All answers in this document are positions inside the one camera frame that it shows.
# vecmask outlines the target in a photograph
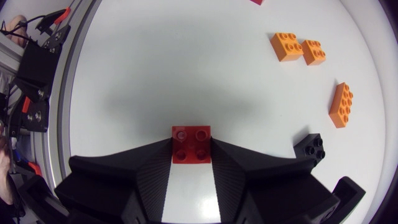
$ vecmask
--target lego stud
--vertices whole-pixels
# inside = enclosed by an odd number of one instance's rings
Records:
[[[280,37],[282,40],[287,39],[287,35],[286,35],[286,34],[279,34],[279,37]]]
[[[312,146],[309,146],[309,147],[305,148],[305,153],[307,153],[308,155],[313,155],[315,153],[315,148]]]
[[[323,145],[323,140],[322,140],[322,138],[314,139],[313,145],[316,146],[316,147],[322,146],[322,145]]]
[[[296,50],[303,50],[303,47],[300,44],[294,44],[294,48]]]
[[[291,40],[295,40],[295,39],[296,39],[296,35],[290,33],[290,34],[289,34],[289,38],[290,38]]]
[[[318,159],[323,159],[323,158],[325,158],[325,152],[324,151],[318,151],[317,152],[317,158]]]
[[[197,150],[197,158],[200,161],[204,161],[206,159],[207,155],[204,150]]]
[[[293,45],[291,45],[291,44],[285,44],[285,48],[288,51],[292,51],[294,49]]]
[[[187,134],[185,131],[179,131],[176,137],[179,141],[184,141],[187,138]]]
[[[316,50],[313,51],[313,55],[314,55],[315,57],[320,57],[320,56],[321,56],[321,54],[319,53],[319,51],[316,51]]]
[[[195,136],[198,141],[204,141],[207,138],[207,132],[204,130],[198,130]]]
[[[184,161],[187,158],[187,155],[183,150],[177,151],[177,153],[175,153],[175,156],[180,161]]]

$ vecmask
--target black bracket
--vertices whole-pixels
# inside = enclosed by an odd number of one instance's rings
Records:
[[[329,224],[344,220],[365,191],[343,177],[331,193],[311,175],[314,161],[319,160],[314,155],[323,152],[319,139],[319,134],[307,136],[298,148],[313,146],[315,152],[296,159],[268,156],[211,139],[221,222]],[[68,213],[54,210],[43,200],[52,194],[41,178],[20,191],[43,221],[162,223],[171,157],[171,139],[109,156],[71,157],[72,173],[55,189]]]

